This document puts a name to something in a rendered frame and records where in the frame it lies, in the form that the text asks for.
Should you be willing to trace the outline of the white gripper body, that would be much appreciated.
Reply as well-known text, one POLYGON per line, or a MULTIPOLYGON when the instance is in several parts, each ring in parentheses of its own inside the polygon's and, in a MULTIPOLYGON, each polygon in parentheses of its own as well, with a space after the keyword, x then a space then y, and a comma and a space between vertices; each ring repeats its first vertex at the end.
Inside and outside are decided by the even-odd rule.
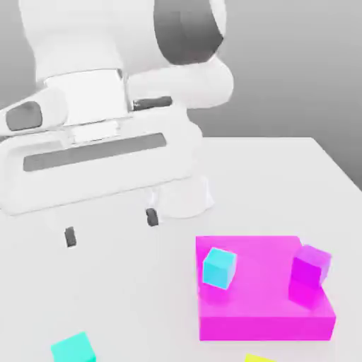
POLYGON ((0 210, 21 215, 190 177, 202 131, 157 107, 0 143, 0 210))

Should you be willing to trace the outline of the small cyan cube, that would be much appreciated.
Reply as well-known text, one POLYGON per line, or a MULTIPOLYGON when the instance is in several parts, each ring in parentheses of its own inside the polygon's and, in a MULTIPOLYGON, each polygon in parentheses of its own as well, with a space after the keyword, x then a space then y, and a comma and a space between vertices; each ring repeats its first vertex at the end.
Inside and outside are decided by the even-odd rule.
POLYGON ((227 290, 235 275, 237 260, 235 253, 212 247, 202 263, 202 282, 227 290))

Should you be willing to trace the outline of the small turquoise cube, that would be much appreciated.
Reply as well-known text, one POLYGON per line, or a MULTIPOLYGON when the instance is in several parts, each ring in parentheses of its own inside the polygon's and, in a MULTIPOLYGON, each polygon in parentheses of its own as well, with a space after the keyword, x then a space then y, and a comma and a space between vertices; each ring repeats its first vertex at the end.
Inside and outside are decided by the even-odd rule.
POLYGON ((96 362, 96 355, 85 332, 51 345, 54 362, 96 362))

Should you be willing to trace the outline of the large magenta box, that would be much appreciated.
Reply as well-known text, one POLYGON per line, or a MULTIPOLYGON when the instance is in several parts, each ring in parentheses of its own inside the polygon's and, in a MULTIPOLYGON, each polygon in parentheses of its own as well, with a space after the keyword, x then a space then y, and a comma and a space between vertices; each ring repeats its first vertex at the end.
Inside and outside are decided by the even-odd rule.
POLYGON ((198 236, 200 340, 329 340, 336 315, 326 294, 313 310, 288 297, 293 256, 301 246, 300 239, 292 235, 198 236), (212 247, 238 256, 227 290, 202 282, 202 263, 212 247))

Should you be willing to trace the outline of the small purple cube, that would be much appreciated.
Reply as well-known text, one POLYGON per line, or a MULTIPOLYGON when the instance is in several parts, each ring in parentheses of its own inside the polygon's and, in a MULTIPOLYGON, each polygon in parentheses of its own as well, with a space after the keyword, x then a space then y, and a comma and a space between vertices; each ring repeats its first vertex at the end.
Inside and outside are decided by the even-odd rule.
POLYGON ((288 297, 309 310, 324 302, 325 292, 322 288, 327 278, 332 255, 311 245, 302 245, 291 265, 288 284, 288 297))

